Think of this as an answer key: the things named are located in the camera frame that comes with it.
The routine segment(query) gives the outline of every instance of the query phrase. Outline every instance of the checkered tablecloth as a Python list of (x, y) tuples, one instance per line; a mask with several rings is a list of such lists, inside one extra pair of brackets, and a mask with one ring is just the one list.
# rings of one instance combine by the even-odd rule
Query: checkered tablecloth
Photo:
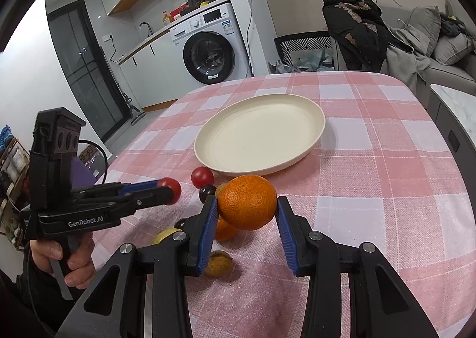
[[(317, 102), (327, 123), (309, 155), (267, 179), (296, 214), (335, 242), (375, 243), (442, 337), (454, 337), (476, 305), (476, 229), (458, 167), (423, 107), (398, 80), (376, 73), (269, 75), (209, 85), (178, 100), (109, 168), (108, 181), (169, 176), (182, 185), (173, 206), (138, 211), (95, 233), (101, 266), (124, 242), (148, 245), (161, 230), (201, 209), (190, 173), (193, 142), (222, 108), (254, 95), (290, 93)], [(216, 176), (216, 184), (225, 180)], [(286, 266), (271, 221), (213, 249), (234, 271), (221, 280), (187, 278), (194, 337), (299, 337), (308, 280)], [(342, 336), (349, 335), (342, 276)]]

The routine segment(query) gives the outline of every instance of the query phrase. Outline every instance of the washing machine drum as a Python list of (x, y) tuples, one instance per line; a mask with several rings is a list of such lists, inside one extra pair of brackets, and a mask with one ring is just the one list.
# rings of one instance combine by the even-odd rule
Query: washing machine drum
[(183, 60), (189, 73), (203, 84), (226, 80), (235, 65), (235, 53), (222, 35), (207, 31), (192, 35), (183, 48)]

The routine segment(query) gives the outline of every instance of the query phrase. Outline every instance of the black jacket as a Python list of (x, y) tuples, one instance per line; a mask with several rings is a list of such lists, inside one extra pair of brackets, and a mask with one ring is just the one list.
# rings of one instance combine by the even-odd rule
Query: black jacket
[[(31, 307), (27, 281), (28, 253), (29, 247), (24, 252), (23, 273), (17, 276), (16, 283), (0, 271), (0, 336), (2, 338), (51, 338)], [(35, 309), (42, 322), (56, 332), (74, 302), (65, 301), (62, 298), (56, 280), (40, 271), (33, 260), (29, 263), (29, 274)]]
[(323, 0), (322, 13), (348, 70), (380, 72), (392, 34), (372, 0)]

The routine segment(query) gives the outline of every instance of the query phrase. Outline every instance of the white marble countertop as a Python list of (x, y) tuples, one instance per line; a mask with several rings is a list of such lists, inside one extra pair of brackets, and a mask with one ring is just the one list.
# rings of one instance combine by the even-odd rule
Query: white marble countertop
[(216, 0), (213, 2), (210, 2), (208, 5), (205, 5), (204, 7), (192, 10), (190, 13), (187, 13), (186, 15), (180, 17), (179, 19), (169, 23), (168, 25), (164, 26), (162, 29), (158, 30), (155, 32), (152, 36), (147, 37), (144, 41), (142, 41), (138, 46), (136, 46), (132, 51), (130, 51), (127, 54), (123, 54), (119, 61), (118, 64), (121, 65), (124, 63), (127, 59), (131, 58), (134, 56), (137, 52), (139, 52), (141, 49), (145, 48), (148, 46), (151, 42), (154, 42), (157, 40), (159, 37), (163, 36), (165, 33), (167, 33), (173, 26), (177, 25), (178, 23), (181, 23), (182, 21), (185, 21), (186, 19), (197, 15), (198, 13), (203, 12), (204, 10), (210, 9), (211, 7), (216, 7), (220, 4), (223, 4), (225, 2), (229, 2), (230, 0)]
[(476, 96), (438, 84), (430, 87), (461, 123), (476, 147)]

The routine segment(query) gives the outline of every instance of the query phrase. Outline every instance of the round plate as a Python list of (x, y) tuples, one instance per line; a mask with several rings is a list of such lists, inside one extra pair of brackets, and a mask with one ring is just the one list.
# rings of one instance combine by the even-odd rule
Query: round plate
[(195, 155), (206, 167), (228, 176), (264, 176), (306, 156), (324, 127), (324, 113), (310, 99), (254, 96), (211, 117), (195, 139)]

